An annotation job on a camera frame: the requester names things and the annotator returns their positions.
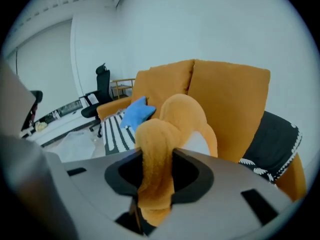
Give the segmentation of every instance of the office chair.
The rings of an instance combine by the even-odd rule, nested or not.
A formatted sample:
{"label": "office chair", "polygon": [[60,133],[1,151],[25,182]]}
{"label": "office chair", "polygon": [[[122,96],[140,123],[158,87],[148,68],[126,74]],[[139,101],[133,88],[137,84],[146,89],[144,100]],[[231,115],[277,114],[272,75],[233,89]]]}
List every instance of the office chair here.
{"label": "office chair", "polygon": [[[105,63],[99,66],[96,70],[96,86],[97,90],[86,93],[84,96],[80,98],[85,98],[86,102],[88,102],[89,106],[81,110],[82,116],[85,118],[92,118],[95,117],[95,120],[92,126],[89,128],[91,132],[94,131],[93,127],[100,125],[97,136],[101,138],[101,120],[98,117],[97,107],[112,102],[112,98],[109,94],[109,83],[110,83],[110,70],[107,70]],[[89,100],[88,96],[90,94],[94,94],[98,103],[92,104]]]}

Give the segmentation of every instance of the white desk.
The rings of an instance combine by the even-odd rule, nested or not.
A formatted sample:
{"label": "white desk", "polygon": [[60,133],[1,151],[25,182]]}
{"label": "white desk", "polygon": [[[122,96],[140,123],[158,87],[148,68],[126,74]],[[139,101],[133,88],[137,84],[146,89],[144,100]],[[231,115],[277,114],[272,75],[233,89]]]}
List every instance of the white desk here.
{"label": "white desk", "polygon": [[55,120],[49,123],[48,126],[44,128],[42,131],[35,132],[26,139],[28,141],[34,141],[39,145],[43,145],[62,134],[65,134],[77,127],[80,127],[95,120],[94,117],[83,117],[81,115],[81,110],[82,108],[78,109],[75,113],[67,114],[61,117],[59,120]]}

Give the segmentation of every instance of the sofa armrest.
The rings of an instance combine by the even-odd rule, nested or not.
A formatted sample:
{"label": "sofa armrest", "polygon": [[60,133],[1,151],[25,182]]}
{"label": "sofa armrest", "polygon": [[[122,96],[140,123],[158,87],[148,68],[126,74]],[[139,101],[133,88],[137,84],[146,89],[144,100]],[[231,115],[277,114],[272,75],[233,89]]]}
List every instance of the sofa armrest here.
{"label": "sofa armrest", "polygon": [[131,97],[117,99],[106,104],[100,105],[96,108],[100,120],[105,119],[107,116],[113,115],[120,109],[125,109],[131,104]]}
{"label": "sofa armrest", "polygon": [[305,197],[307,193],[306,179],[298,154],[295,155],[284,174],[275,181],[275,184],[285,192],[292,201]]}

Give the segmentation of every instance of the white plush part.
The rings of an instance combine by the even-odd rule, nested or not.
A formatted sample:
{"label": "white plush part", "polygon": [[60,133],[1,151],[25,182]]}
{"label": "white plush part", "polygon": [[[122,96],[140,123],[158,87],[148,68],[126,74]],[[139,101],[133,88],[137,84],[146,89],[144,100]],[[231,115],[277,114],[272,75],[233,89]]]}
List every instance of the white plush part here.
{"label": "white plush part", "polygon": [[182,148],[210,156],[208,144],[205,138],[198,131],[194,131],[191,134],[188,141],[183,145]]}

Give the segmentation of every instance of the striped blanket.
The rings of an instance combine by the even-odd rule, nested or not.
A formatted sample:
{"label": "striped blanket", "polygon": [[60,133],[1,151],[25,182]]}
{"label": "striped blanket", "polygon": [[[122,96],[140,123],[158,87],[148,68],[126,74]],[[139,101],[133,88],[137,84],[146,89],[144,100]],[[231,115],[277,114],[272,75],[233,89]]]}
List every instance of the striped blanket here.
{"label": "striped blanket", "polygon": [[124,112],[114,114],[102,123],[102,138],[105,155],[116,154],[135,148],[135,132],[131,127],[120,128]]}

